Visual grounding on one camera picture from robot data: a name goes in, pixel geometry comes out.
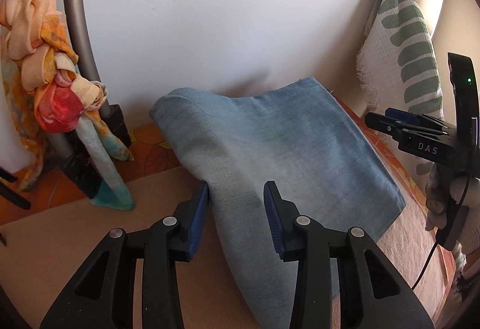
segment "gray metal tube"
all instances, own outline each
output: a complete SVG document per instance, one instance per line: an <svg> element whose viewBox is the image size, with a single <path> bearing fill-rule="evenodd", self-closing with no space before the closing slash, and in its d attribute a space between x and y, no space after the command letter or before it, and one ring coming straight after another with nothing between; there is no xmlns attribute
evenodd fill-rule
<svg viewBox="0 0 480 329"><path fill-rule="evenodd" d="M68 141L67 136L64 133L46 132L46 136L48 137L50 143L52 144L55 152L61 159L66 160L72 154L74 154L74 150L70 142Z"/></svg>
<svg viewBox="0 0 480 329"><path fill-rule="evenodd" d="M97 65L93 56L90 38L88 37L87 22L83 0L63 0L65 15L67 16L68 32L70 34L71 46L78 54L78 70L80 74L90 80L100 81ZM110 114L108 101L100 108L100 116L106 117Z"/></svg>

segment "black clamp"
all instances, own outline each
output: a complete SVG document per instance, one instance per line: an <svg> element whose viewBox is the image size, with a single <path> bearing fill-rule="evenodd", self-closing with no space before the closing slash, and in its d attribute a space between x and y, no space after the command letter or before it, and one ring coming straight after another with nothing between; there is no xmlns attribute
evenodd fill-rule
<svg viewBox="0 0 480 329"><path fill-rule="evenodd" d="M433 329L434 325L397 269L367 233L326 229L283 200L275 182L263 189L275 251L298 261L290 329L330 328L330 258L336 258L342 329Z"/></svg>
<svg viewBox="0 0 480 329"><path fill-rule="evenodd" d="M398 142L398 149L436 162L452 171L467 168L469 147L459 141L457 128L426 114L388 108L385 115L368 113L365 124Z"/></svg>
<svg viewBox="0 0 480 329"><path fill-rule="evenodd" d="M123 112L119 105L110 105L110 114L102 117L103 121L109 127L112 134L119 138L123 144L129 148L131 145L131 138L128 134L128 128L123 118Z"/></svg>
<svg viewBox="0 0 480 329"><path fill-rule="evenodd" d="M175 261L193 259L207 209L203 183L173 216L149 229L112 229L69 280L40 329L131 329L138 259L143 259L142 326L183 328Z"/></svg>
<svg viewBox="0 0 480 329"><path fill-rule="evenodd" d="M16 176L13 176L8 171L5 171L0 167L0 178L5 179L7 182L14 183L18 180ZM8 202L13 203L15 206L24 209L30 210L32 204L27 201L20 194L13 191L11 188L8 188L5 184L0 181L0 196L3 196Z"/></svg>

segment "glove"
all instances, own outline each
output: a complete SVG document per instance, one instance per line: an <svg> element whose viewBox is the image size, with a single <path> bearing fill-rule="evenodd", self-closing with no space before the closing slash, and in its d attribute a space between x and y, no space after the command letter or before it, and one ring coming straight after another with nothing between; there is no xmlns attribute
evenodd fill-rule
<svg viewBox="0 0 480 329"><path fill-rule="evenodd" d="M457 177L452 180L450 190L442 187L442 178L438 172L437 165L434 164L430 171L430 179L427 183L427 221L425 230L430 231L437 227L445 227L447 217L445 209L450 195L458 203L462 197L467 182L467 177ZM458 239L462 244L462 253L469 255L480 248L480 180L472 177L469 189L466 192L463 206L469 207L469 215L465 220L462 232Z"/></svg>

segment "folded jeans fabric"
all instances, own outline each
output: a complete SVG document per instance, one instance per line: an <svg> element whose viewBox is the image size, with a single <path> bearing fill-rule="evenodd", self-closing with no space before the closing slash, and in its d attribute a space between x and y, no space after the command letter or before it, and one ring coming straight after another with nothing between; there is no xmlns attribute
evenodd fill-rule
<svg viewBox="0 0 480 329"><path fill-rule="evenodd" d="M323 226L361 226L375 241L405 206L368 140L313 78L248 98L177 89L150 116L182 166L207 181L225 257L263 328L289 327L297 272L274 250L267 180Z"/></svg>

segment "teal fabric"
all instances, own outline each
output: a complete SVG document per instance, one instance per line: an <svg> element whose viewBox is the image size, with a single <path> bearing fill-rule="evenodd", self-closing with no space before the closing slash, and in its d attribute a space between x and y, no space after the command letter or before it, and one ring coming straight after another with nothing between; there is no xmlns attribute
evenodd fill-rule
<svg viewBox="0 0 480 329"><path fill-rule="evenodd" d="M368 140L313 78L249 98L181 88L150 116L182 165L207 181L225 257L263 328L289 327L297 273L274 250L267 180L323 226L361 226L375 241L405 206Z"/></svg>
<svg viewBox="0 0 480 329"><path fill-rule="evenodd" d="M132 210L135 207L134 199L103 147L92 121L82 115L78 120L75 132L102 176L98 194L90 200L90 203L118 210Z"/></svg>

